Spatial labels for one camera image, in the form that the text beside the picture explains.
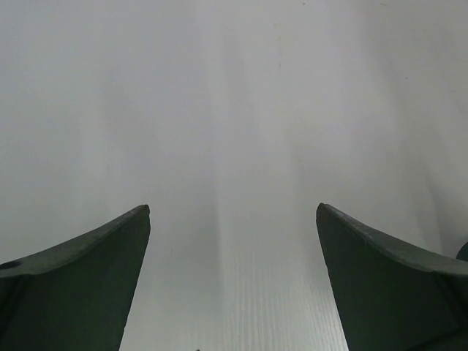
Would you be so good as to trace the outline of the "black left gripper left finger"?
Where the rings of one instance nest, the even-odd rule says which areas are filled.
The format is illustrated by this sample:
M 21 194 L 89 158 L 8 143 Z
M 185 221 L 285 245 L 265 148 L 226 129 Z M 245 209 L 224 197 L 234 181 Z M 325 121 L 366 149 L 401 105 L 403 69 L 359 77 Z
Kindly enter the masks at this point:
M 148 205 L 1 264 L 2 350 L 119 350 L 150 237 Z

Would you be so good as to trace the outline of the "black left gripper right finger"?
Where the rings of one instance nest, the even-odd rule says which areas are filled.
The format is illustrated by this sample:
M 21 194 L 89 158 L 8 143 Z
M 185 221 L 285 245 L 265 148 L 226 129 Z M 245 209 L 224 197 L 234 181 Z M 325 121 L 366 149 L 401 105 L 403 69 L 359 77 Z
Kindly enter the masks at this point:
M 328 204 L 319 204 L 316 224 L 349 350 L 467 349 L 467 262 Z

